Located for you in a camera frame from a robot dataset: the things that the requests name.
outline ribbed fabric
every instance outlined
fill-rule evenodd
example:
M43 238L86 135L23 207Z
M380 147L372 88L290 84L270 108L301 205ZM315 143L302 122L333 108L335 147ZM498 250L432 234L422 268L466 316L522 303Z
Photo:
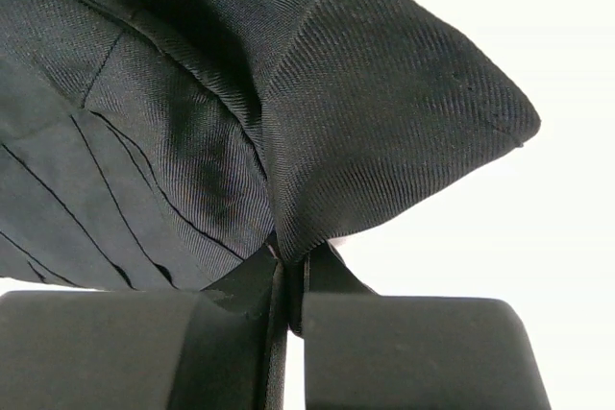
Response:
M0 0L0 13L0 276L203 288L273 231L295 264L540 126L411 0Z

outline smooth black fabric panel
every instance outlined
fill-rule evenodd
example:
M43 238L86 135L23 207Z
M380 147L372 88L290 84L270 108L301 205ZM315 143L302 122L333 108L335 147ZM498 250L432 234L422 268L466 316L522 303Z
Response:
M0 13L0 231L25 251L11 257L83 286L204 287L272 231L299 263L540 125L411 0L0 0Z

